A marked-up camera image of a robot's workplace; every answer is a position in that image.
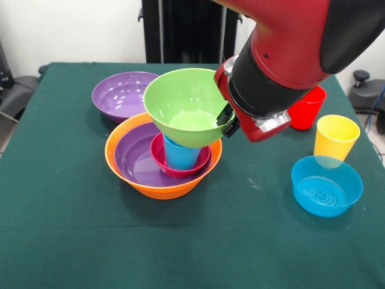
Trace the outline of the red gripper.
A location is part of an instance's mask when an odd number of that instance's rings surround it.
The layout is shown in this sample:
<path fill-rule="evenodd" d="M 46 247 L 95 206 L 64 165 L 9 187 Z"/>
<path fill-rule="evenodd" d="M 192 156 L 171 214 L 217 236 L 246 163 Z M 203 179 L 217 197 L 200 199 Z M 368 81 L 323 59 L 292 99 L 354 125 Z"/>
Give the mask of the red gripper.
<path fill-rule="evenodd" d="M 217 117 L 217 126 L 226 125 L 222 133 L 227 138 L 234 135 L 238 129 L 242 129 L 250 142 L 263 141 L 285 130 L 291 124 L 291 118 L 287 111 L 268 118 L 255 117 L 239 107 L 230 92 L 230 76 L 238 57 L 236 54 L 226 59 L 214 75 L 214 81 L 227 102 Z"/>

